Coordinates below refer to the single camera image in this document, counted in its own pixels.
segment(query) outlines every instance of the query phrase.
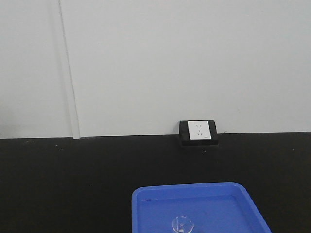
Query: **electrical outlet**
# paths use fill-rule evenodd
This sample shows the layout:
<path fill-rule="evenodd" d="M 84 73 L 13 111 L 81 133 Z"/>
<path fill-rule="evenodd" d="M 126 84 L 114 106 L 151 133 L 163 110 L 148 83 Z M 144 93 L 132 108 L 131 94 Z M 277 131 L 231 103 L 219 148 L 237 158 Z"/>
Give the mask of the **electrical outlet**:
<path fill-rule="evenodd" d="M 188 121 L 190 140 L 210 140 L 210 129 L 207 120 Z"/>

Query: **black countertop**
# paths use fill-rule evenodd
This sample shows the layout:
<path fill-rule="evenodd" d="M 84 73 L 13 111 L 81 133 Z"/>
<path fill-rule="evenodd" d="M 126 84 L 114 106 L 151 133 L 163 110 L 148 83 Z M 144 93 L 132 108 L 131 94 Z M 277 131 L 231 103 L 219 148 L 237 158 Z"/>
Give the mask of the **black countertop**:
<path fill-rule="evenodd" d="M 311 133 L 0 140 L 0 232 L 131 232 L 142 186 L 233 181 L 274 233 L 311 232 Z"/>

